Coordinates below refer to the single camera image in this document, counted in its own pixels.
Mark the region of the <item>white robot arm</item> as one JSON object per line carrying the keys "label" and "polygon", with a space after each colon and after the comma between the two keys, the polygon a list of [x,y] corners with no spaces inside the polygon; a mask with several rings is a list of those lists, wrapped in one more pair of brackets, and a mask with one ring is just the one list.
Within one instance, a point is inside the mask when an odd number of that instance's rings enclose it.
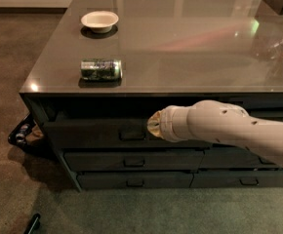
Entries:
{"label": "white robot arm", "polygon": [[283,122],[252,117],[238,105],[215,100],[170,105],[147,120],[147,129],[169,142],[195,139],[237,146],[283,168]]}

